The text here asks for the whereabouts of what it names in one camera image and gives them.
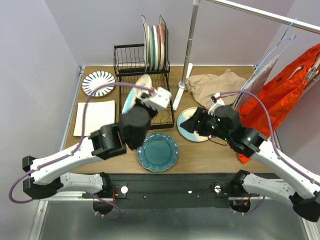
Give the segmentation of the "cream blue leaf plate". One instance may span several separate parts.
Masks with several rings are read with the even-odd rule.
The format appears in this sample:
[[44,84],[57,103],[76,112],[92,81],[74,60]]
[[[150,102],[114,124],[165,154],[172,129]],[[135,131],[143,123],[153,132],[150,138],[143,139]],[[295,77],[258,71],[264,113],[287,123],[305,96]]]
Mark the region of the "cream blue leaf plate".
[[206,136],[200,136],[198,133],[189,133],[185,129],[183,129],[180,124],[188,120],[197,110],[197,107],[190,107],[181,112],[177,119],[177,129],[179,133],[187,140],[191,142],[205,142],[208,140]]

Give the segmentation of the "teal scalloped plate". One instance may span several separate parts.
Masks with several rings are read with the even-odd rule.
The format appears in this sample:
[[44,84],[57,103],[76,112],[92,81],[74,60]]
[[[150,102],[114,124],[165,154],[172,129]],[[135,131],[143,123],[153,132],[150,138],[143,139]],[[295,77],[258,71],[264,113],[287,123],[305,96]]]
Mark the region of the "teal scalloped plate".
[[136,155],[143,168],[151,172],[164,172],[177,163],[179,148],[172,136],[152,133],[144,139]]

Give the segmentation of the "large white black-rimmed plate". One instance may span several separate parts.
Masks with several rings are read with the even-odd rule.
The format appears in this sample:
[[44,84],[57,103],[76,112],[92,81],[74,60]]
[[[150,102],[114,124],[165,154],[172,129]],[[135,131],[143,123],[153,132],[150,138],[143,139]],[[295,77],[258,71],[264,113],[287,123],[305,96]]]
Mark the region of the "large white black-rimmed plate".
[[[77,104],[76,119],[73,130],[73,136],[80,137],[82,135],[83,113],[85,103]],[[90,102],[88,103],[85,115],[85,131],[84,135],[89,136],[90,133],[99,130],[104,125],[114,124],[116,119],[116,102],[115,100]]]

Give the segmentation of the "white blue striped plate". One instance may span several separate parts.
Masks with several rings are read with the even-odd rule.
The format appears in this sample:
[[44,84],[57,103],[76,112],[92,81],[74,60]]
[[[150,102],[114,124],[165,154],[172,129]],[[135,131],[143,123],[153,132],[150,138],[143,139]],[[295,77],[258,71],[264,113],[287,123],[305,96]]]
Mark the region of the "white blue striped plate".
[[114,89],[115,77],[107,71],[99,70],[90,73],[82,81],[82,90],[89,96],[95,89],[102,85],[107,85],[105,88],[98,90],[93,97],[101,98],[108,95]]

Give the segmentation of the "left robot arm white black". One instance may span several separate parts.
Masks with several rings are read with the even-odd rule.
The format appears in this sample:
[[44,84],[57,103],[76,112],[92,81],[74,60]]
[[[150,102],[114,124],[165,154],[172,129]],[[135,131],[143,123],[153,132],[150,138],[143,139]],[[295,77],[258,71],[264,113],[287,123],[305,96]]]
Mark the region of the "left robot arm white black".
[[87,192],[107,197],[112,192],[108,174],[76,174],[71,170],[141,147],[152,119],[166,109],[171,96],[160,87],[150,94],[144,92],[117,123],[104,125],[78,144],[51,156],[24,157],[22,168],[29,177],[22,183],[23,192],[33,200],[46,199],[60,192]]

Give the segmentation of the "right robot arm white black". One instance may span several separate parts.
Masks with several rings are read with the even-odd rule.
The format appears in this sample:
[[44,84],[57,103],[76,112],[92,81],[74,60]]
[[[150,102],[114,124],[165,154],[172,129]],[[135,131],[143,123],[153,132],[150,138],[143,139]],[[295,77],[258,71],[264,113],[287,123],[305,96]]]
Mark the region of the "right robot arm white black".
[[221,105],[214,111],[197,108],[179,126],[203,137],[225,140],[236,153],[251,158],[272,170],[279,179],[266,179],[239,170],[222,191],[233,197],[257,194],[292,206],[300,217],[320,219],[320,177],[280,152],[262,133],[242,126],[237,111]]

